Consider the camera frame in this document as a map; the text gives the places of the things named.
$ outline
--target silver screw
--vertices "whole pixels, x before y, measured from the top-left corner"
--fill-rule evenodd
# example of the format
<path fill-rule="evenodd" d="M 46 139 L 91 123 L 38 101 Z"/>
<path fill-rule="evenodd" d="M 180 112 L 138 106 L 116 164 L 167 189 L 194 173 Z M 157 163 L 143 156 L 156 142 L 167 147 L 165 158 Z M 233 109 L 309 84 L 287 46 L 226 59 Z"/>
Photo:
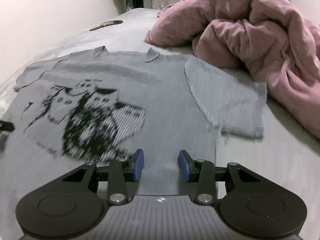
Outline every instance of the silver screw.
<path fill-rule="evenodd" d="M 213 197 L 210 194 L 200 194 L 198 196 L 198 200 L 200 202 L 210 202 L 211 200 L 213 200 Z"/>
<path fill-rule="evenodd" d="M 120 194 L 120 193 L 112 194 L 112 195 L 110 196 L 110 200 L 111 200 L 112 202 L 121 202 L 121 201 L 124 201 L 124 200 L 125 200 L 125 195 Z"/>

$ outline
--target bed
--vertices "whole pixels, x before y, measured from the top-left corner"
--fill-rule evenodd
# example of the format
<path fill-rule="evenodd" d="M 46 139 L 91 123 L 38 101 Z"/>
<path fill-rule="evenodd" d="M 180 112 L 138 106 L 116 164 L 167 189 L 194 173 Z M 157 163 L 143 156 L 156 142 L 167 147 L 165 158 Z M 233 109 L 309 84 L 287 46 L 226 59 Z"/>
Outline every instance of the bed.
<path fill-rule="evenodd" d="M 105 46 L 108 51 L 147 52 L 150 47 L 162 54 L 193 54 L 189 46 L 162 49 L 144 43 L 144 37 L 157 21 L 158 10 L 134 9 L 114 20 L 120 25 L 96 31 L 83 30 L 66 38 L 60 44 L 39 54 L 32 62 L 53 59 L 76 51 Z M 24 67 L 0 85 L 0 118 L 15 98 L 16 78 Z M 241 80 L 251 80 L 241 70 L 225 70 Z M 320 144 L 275 100 L 268 98 L 264 109 L 265 128 L 262 140 L 223 135 L 215 156 L 216 166 L 237 162 L 267 179 L 291 190 L 307 205 L 308 216 L 300 236 L 318 240 L 320 236 Z M 223 183 L 218 183 L 218 197 L 225 195 Z"/>

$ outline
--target gray t-shirt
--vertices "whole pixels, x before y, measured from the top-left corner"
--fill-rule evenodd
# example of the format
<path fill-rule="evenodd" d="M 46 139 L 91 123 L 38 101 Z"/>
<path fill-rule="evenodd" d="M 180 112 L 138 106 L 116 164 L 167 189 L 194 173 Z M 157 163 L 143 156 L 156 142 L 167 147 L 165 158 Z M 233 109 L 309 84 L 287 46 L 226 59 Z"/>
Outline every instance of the gray t-shirt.
<path fill-rule="evenodd" d="M 17 80 L 0 140 L 0 234 L 21 236 L 14 209 L 28 192 L 85 162 L 106 164 L 142 148 L 145 166 L 129 193 L 192 194 L 177 157 L 214 162 L 220 130 L 261 138 L 266 86 L 242 84 L 187 55 L 108 52 L 105 47 L 36 62 Z M 106 185 L 98 194 L 106 196 Z"/>

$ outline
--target crumpled pink duvet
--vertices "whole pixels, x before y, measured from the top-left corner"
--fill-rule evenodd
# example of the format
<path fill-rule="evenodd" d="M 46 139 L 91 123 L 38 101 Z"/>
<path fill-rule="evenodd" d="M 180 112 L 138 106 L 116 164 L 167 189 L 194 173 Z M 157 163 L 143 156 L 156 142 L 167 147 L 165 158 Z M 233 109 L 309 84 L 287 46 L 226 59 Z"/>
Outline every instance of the crumpled pink duvet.
<path fill-rule="evenodd" d="M 192 41 L 218 67 L 244 62 L 271 96 L 320 138 L 320 28 L 287 0 L 181 0 L 161 12 L 145 42 Z"/>

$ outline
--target cartoon print on shirt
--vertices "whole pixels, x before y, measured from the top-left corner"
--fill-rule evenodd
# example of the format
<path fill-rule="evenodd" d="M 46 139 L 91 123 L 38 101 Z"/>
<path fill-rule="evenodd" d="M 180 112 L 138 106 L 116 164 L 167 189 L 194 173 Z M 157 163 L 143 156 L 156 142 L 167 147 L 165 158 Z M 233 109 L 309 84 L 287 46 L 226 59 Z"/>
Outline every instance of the cartoon print on shirt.
<path fill-rule="evenodd" d="M 21 118 L 27 112 L 34 115 L 24 131 L 39 120 L 63 124 L 62 155 L 97 163 L 129 158 L 132 153 L 119 144 L 141 130 L 145 109 L 120 102 L 119 90 L 99 88 L 98 82 L 51 87 L 44 100 L 29 102 L 24 109 Z"/>

